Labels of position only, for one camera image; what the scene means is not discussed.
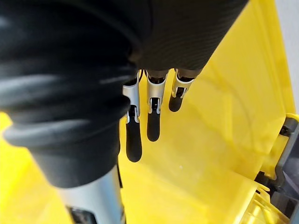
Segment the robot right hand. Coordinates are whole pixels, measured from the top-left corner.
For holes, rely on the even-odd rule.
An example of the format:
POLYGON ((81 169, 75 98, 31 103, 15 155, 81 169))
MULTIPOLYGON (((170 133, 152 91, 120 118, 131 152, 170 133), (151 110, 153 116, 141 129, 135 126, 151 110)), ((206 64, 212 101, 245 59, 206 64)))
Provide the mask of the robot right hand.
POLYGON ((119 122, 139 69, 201 69, 244 0, 3 0, 3 135, 26 147, 75 224, 124 224, 119 122))

